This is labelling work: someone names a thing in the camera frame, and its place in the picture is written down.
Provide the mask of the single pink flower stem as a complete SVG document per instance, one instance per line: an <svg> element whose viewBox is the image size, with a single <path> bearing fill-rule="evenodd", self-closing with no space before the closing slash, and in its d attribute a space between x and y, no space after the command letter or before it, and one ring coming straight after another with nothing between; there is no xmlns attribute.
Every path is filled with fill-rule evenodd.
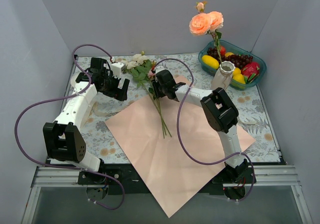
<svg viewBox="0 0 320 224"><path fill-rule="evenodd" d="M159 117L160 117L163 138L165 138L167 135L169 135L169 137L171 138L172 134L171 134L169 128L167 127L166 122L163 118L160 99L156 96L156 88L153 86L153 83L156 80L155 70L151 69L148 72L147 76L148 76L148 81L150 84L150 87L148 88L148 92L152 96L151 99L152 99L153 104L159 114Z"/></svg>

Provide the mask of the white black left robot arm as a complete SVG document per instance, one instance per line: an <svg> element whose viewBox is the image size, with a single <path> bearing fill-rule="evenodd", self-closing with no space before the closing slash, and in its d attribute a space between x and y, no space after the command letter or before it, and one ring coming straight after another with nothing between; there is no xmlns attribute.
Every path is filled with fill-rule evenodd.
<svg viewBox="0 0 320 224"><path fill-rule="evenodd" d="M103 58L91 58L90 67L79 73L74 81L74 97L67 101L54 122L43 126L48 157L90 170L89 178L95 184L106 180L106 171L100 167L102 161L87 151L80 128L86 122L98 93L118 101L127 100L129 79L119 87L125 67L121 62L109 64Z"/></svg>

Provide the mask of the white flower stem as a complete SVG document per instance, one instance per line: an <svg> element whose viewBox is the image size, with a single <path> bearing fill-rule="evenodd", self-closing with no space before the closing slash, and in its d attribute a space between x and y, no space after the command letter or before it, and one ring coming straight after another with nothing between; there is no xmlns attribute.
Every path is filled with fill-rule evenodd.
<svg viewBox="0 0 320 224"><path fill-rule="evenodd" d="M148 88L150 87L148 72L151 69L155 70L156 62L145 55L143 51L141 53L133 55L132 57L122 59L119 58L118 60L121 63L125 64L125 70L123 72L130 73L132 75L133 81L137 85L137 88L143 88L151 99L152 95L148 90Z"/></svg>

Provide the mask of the cream ribbon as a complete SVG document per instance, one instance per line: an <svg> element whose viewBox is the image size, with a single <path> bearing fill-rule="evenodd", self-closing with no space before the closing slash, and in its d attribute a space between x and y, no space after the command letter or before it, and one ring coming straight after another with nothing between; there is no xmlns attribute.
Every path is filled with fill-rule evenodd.
<svg viewBox="0 0 320 224"><path fill-rule="evenodd" d="M97 117L110 117L110 116L114 116L114 115L116 115L116 114L118 114L120 112L120 111L114 111L114 112L111 112L111 111L108 111L108 112L100 111L97 101L93 104L92 111Z"/></svg>

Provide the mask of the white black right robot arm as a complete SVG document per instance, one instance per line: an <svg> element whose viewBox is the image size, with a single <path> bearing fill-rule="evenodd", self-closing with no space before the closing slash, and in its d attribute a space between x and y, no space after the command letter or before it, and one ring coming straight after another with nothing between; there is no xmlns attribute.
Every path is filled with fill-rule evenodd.
<svg viewBox="0 0 320 224"><path fill-rule="evenodd" d="M163 67L153 70L154 80L151 82L157 98L167 97L179 102L177 111L176 129L179 143L185 154L194 162L212 166L225 163L225 174L232 183L245 181L249 159L242 153L237 132L239 112L226 91L218 87L214 90L205 90L187 85L185 82L176 82L171 72ZM202 108L209 126L217 132L224 158L214 162L202 162L192 157L185 148L180 133L180 117L184 103Z"/></svg>

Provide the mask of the pink wrapping paper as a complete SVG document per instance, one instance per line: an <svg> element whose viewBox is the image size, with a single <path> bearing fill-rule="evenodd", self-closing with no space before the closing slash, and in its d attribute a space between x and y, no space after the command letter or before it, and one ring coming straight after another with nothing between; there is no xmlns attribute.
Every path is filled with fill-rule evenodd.
<svg viewBox="0 0 320 224"><path fill-rule="evenodd" d="M109 118L106 126L160 207L171 217L225 164L202 165L191 160L178 140L180 103L163 97L160 104L172 137L163 138L160 116L148 96ZM193 158L204 163L224 158L219 135L208 124L201 107L184 103L179 128L182 143Z"/></svg>

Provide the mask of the pink twin-bloom flower stem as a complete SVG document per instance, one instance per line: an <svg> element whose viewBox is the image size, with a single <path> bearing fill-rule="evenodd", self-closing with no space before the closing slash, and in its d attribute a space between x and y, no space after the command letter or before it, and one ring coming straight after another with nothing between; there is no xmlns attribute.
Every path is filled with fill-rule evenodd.
<svg viewBox="0 0 320 224"><path fill-rule="evenodd" d="M196 2L197 14L189 22L189 31L194 36L210 35L217 49L218 59L222 62L220 39L222 33L219 31L224 26L223 14L219 11L205 13L206 1Z"/></svg>

